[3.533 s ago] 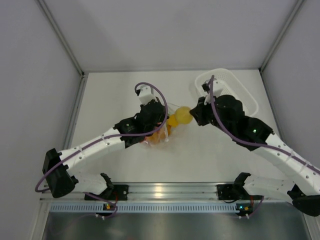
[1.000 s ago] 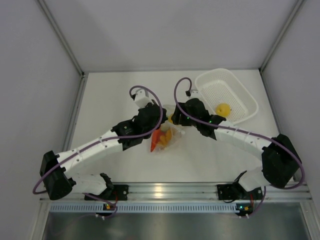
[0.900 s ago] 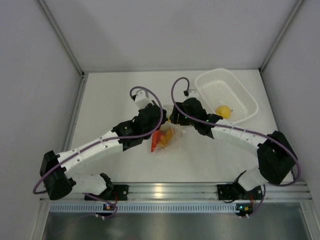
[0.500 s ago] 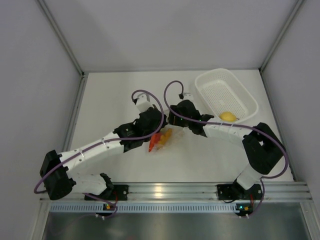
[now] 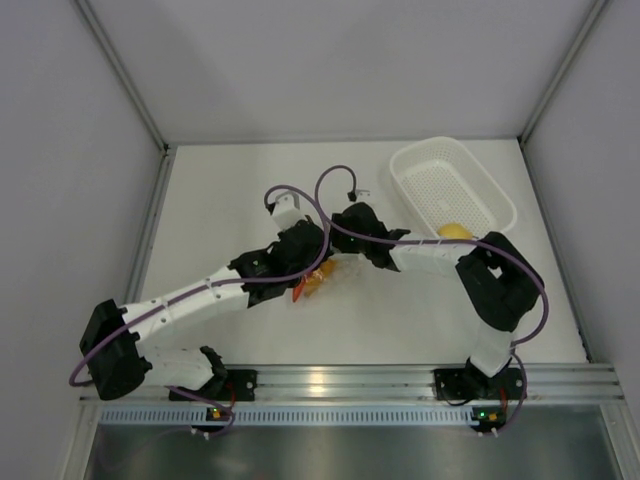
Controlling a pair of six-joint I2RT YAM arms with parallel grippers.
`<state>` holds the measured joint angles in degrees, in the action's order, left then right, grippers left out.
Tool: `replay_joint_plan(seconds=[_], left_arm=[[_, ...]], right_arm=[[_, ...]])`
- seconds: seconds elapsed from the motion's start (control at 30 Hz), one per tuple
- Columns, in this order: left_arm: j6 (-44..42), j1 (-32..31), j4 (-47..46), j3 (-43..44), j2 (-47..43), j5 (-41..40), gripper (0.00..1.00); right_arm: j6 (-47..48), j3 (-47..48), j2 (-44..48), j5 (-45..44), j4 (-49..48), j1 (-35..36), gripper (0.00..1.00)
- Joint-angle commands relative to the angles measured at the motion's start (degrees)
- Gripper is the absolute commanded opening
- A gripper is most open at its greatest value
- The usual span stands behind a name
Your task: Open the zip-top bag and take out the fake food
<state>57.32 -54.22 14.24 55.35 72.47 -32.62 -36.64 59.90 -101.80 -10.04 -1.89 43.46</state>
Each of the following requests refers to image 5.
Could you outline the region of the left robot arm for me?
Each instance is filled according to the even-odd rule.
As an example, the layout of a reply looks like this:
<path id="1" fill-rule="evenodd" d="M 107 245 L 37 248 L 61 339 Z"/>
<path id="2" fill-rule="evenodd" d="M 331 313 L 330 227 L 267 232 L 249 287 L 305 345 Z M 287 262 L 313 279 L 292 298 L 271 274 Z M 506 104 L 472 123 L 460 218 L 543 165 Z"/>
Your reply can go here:
<path id="1" fill-rule="evenodd" d="M 301 219 L 268 247 L 245 252 L 188 287 L 140 303 L 99 303 L 79 342 L 89 384 L 103 401 L 142 386 L 168 387 L 174 399 L 216 399 L 229 383 L 221 356 L 209 346 L 168 350 L 160 340 L 283 296 L 327 258 L 328 250 L 328 232 Z"/>

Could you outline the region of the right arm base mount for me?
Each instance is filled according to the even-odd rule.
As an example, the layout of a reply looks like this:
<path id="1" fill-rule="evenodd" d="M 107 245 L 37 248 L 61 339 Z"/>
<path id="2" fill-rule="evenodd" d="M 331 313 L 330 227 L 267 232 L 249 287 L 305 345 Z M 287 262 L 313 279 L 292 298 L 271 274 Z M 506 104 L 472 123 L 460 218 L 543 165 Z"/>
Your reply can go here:
<path id="1" fill-rule="evenodd" d="M 443 367 L 433 371 L 435 395 L 450 403 L 476 400 L 518 400 L 524 389 L 522 372 L 507 365 L 487 377 L 469 361 L 462 367 Z"/>

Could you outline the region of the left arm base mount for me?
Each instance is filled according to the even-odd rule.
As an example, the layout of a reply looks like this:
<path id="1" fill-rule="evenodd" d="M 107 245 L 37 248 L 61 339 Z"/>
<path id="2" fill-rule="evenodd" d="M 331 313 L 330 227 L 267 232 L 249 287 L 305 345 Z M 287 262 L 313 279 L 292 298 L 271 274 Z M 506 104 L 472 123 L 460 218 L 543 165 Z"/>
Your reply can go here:
<path id="1" fill-rule="evenodd" d="M 214 377 L 197 390 L 189 390 L 186 387 L 178 387 L 178 390 L 216 402 L 253 402 L 257 377 L 258 372 L 254 369 L 230 369 L 224 380 Z"/>

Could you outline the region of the orange fake fruit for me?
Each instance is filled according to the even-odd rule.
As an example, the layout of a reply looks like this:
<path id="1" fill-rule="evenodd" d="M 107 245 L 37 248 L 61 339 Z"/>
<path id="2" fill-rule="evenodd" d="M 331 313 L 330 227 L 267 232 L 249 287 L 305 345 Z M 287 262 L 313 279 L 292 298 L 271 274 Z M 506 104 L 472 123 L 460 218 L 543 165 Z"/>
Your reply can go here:
<path id="1" fill-rule="evenodd" d="M 333 259 L 328 259 L 321 263 L 320 266 L 311 272 L 305 281 L 303 293 L 306 297 L 313 295 L 333 274 L 336 268 L 337 262 Z"/>

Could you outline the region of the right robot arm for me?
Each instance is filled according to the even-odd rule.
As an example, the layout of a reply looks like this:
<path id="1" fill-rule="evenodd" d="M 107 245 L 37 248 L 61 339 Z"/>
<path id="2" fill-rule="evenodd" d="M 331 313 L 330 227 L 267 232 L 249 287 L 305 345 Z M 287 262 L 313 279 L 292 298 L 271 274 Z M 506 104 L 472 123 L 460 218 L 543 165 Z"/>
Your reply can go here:
<path id="1" fill-rule="evenodd" d="M 362 255 L 379 269 L 459 280 L 480 319 L 466 362 L 468 388 L 480 397 L 501 388 L 521 319 L 538 300 L 548 315 L 542 278 L 505 235 L 423 239 L 406 229 L 387 229 L 364 202 L 332 214 L 329 223 L 331 244 L 341 253 Z"/>

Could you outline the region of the clear zip top bag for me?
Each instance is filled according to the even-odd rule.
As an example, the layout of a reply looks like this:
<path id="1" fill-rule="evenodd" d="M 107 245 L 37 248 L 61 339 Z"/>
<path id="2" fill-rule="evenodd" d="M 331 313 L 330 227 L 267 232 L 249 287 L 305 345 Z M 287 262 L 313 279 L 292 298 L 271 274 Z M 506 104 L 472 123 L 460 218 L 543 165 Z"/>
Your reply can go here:
<path id="1" fill-rule="evenodd" d="M 337 262 L 336 268 L 329 279 L 310 297 L 306 297 L 304 293 L 300 296 L 296 303 L 301 304 L 314 297 L 327 296 L 329 293 L 338 292 L 347 287 L 354 286 L 361 277 L 363 268 L 366 265 L 366 259 L 362 254 L 344 254 L 336 253 L 331 255 L 328 259 L 333 259 Z M 301 280 L 306 281 L 307 276 L 311 273 L 307 273 L 301 277 Z"/>

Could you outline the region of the yellow fake pear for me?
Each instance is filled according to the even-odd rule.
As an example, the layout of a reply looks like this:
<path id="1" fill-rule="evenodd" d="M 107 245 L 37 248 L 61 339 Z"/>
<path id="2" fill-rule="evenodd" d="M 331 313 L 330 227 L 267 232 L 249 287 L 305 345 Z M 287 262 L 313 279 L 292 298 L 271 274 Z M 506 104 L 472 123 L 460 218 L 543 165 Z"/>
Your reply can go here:
<path id="1" fill-rule="evenodd" d="M 472 232 L 459 223 L 448 223 L 438 229 L 438 235 L 444 239 L 471 240 Z"/>

